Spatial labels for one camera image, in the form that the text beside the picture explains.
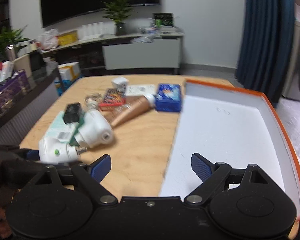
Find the floor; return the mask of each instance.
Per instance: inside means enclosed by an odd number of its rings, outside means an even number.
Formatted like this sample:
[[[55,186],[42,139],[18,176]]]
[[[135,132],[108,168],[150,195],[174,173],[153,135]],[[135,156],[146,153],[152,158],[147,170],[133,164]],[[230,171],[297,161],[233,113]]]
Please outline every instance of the floor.
[[[234,71],[213,71],[199,69],[180,70],[181,75],[207,76],[223,78],[231,82],[236,87],[242,85],[236,80]],[[281,98],[276,111],[291,139],[295,151],[300,158],[300,102]]]

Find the white tube cap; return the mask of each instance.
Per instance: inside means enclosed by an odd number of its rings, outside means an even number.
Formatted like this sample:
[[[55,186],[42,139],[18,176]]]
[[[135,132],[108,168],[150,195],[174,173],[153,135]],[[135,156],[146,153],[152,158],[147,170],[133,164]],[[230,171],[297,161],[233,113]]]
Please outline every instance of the white tube cap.
[[[149,105],[151,108],[155,106],[155,97],[152,94],[145,94],[146,99],[149,101]]]

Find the potted plant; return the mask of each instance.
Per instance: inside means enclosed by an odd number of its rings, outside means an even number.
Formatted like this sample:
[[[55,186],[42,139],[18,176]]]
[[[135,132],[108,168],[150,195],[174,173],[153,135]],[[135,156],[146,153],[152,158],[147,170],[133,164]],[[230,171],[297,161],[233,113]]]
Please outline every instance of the potted plant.
[[[105,4],[104,18],[111,19],[116,25],[116,35],[127,34],[124,26],[124,20],[131,16],[132,7],[129,5],[130,0],[113,0],[112,2],[103,2]]]
[[[17,46],[19,42],[29,41],[30,39],[22,38],[22,32],[25,29],[21,28],[18,30],[7,30],[5,27],[2,28],[0,33],[0,61],[7,60],[5,48],[8,45],[15,46],[15,53],[18,54],[19,50],[26,46]]]

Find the blue box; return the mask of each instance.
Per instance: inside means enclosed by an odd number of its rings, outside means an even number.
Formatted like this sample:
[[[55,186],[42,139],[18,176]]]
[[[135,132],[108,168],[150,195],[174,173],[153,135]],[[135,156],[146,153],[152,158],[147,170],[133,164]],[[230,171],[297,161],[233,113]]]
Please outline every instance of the blue box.
[[[155,109],[163,112],[181,111],[181,89],[180,85],[159,84],[155,97]]]

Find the plastic bag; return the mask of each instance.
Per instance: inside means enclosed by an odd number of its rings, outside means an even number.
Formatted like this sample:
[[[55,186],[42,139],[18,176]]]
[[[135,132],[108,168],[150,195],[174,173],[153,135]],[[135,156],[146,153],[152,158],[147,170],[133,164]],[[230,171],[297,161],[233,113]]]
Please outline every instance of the plastic bag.
[[[143,35],[135,38],[131,41],[131,43],[150,43],[153,42],[154,39],[162,39],[162,36],[158,33],[151,33],[149,35]]]
[[[38,37],[38,41],[41,43],[42,50],[54,49],[58,47],[58,29],[48,30]]]
[[[58,62],[50,60],[50,58],[44,58],[43,59],[46,63],[46,71],[47,75],[50,75],[52,71],[54,71],[55,68],[58,67]]]

